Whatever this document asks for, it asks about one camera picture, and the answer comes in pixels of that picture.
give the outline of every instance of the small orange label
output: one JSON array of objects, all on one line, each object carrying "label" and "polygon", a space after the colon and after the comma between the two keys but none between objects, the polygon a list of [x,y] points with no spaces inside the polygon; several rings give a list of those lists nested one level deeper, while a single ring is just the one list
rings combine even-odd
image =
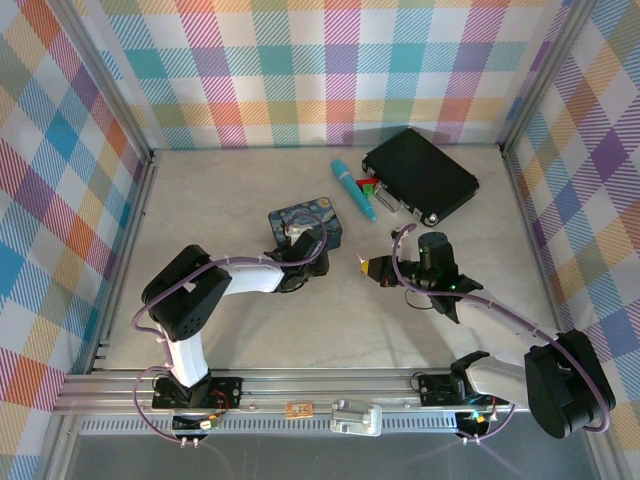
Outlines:
[{"label": "small orange label", "polygon": [[285,416],[289,420],[313,417],[313,403],[288,403]]}]

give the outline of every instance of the blue marker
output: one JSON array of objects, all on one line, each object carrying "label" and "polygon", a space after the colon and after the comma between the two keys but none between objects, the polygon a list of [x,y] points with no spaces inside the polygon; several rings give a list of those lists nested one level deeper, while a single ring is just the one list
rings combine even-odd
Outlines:
[{"label": "blue marker", "polygon": [[351,176],[349,167],[347,167],[342,160],[336,158],[331,162],[331,170],[336,178],[342,182],[342,185],[347,189],[347,192],[349,192],[353,201],[356,202],[356,205],[360,207],[360,210],[362,210],[371,221],[375,222],[376,212],[373,211],[369,200],[367,200],[367,197],[364,196],[364,193],[362,193],[360,187],[358,187],[356,181]]}]

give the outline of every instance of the plaid wallpaper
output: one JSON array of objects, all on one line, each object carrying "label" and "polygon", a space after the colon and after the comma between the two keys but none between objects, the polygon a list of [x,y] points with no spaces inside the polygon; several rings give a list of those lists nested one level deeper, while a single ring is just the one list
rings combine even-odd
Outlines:
[{"label": "plaid wallpaper", "polygon": [[45,0],[0,15],[0,479],[84,361],[142,163]]},{"label": "plaid wallpaper", "polygon": [[564,323],[586,329],[640,478],[640,1],[602,0],[514,162]]},{"label": "plaid wallpaper", "polygon": [[438,143],[495,143],[566,11],[561,0],[73,4],[152,145],[173,149],[377,144],[407,125]]},{"label": "plaid wallpaper", "polygon": [[552,51],[551,47],[556,41],[556,38],[558,37],[558,33],[560,33],[560,30],[562,29],[564,22],[567,19],[569,11],[571,10],[571,7],[574,4],[574,2],[575,0],[563,0],[562,6],[558,10],[558,13],[556,14],[556,18],[553,20],[553,24],[547,31],[547,35],[544,37],[544,41],[540,46],[540,50],[538,51],[538,54],[536,55],[535,59],[531,63],[531,66],[529,67],[529,71],[527,72],[527,75],[524,81],[522,82],[522,85],[520,86],[520,90],[518,91],[518,94],[516,95],[516,98],[513,104],[511,105],[511,109],[509,110],[507,119],[504,122],[504,125],[502,126],[500,135],[498,136],[497,143],[501,144],[505,141],[507,135],[509,134],[509,131],[511,130],[511,127],[513,126],[513,122],[515,121],[516,118],[518,118],[522,105],[525,99],[527,98],[527,96],[529,95],[529,93],[531,92],[531,89],[533,88],[533,84],[538,79],[538,75],[540,74],[540,69],[542,68],[545,61],[547,60],[547,56],[549,55],[549,53]]}]

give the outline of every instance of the white floor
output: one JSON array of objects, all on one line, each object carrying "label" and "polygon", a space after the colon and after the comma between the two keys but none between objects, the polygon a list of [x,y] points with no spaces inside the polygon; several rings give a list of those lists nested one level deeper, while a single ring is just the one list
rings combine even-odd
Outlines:
[{"label": "white floor", "polygon": [[[444,150],[480,180],[477,195],[436,227],[448,235],[460,271],[512,308],[553,326],[497,148]],[[311,279],[293,294],[225,298],[203,329],[211,367],[444,367],[479,348],[508,359],[500,339],[471,333],[437,313],[413,310],[403,289],[382,289],[362,279],[356,254],[388,254],[390,231],[412,220],[373,199],[378,221],[369,221],[331,174],[331,160],[342,158],[354,176],[362,176],[366,151],[164,153],[102,365],[142,368],[163,362],[161,347],[133,331],[129,320],[141,307],[145,285],[182,248],[197,243],[212,258],[272,250],[268,213],[321,196],[331,199],[344,230],[342,246],[329,253],[329,275]],[[426,230],[412,234],[413,245]]]}]

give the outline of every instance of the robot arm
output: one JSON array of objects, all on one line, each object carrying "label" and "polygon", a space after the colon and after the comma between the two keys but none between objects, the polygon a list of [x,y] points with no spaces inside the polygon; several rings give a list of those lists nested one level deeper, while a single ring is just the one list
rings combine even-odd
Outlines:
[{"label": "robot arm", "polygon": [[[296,262],[308,258],[318,248],[312,230],[298,235],[295,241],[266,255],[279,262]],[[210,262],[198,245],[186,247],[144,289],[142,301],[151,299]],[[299,267],[275,267],[269,264],[232,264],[213,267],[193,284],[186,284],[149,310],[151,318],[164,333],[172,358],[170,380],[186,401],[197,406],[209,390],[209,367],[204,358],[200,330],[218,302],[227,295],[244,292],[282,292],[297,290],[312,276],[326,275],[327,252],[313,263]]]},{"label": "robot arm", "polygon": [[[551,436],[563,438],[602,415],[598,402],[584,379],[556,348],[535,334],[516,326],[511,319],[491,308],[493,297],[478,282],[458,272],[453,249],[442,233],[427,233],[418,239],[420,261],[401,261],[400,274],[406,283],[427,291],[433,307],[455,323],[489,334],[521,359],[507,363],[487,352],[474,352],[451,365],[450,386],[461,402],[473,402],[478,395],[491,395],[529,408],[538,424]],[[400,282],[391,256],[362,263],[365,275],[382,287]],[[478,303],[446,292],[471,293],[489,302]],[[554,338],[593,380],[609,410],[615,397],[589,339],[577,330],[567,333],[544,331]]]}]

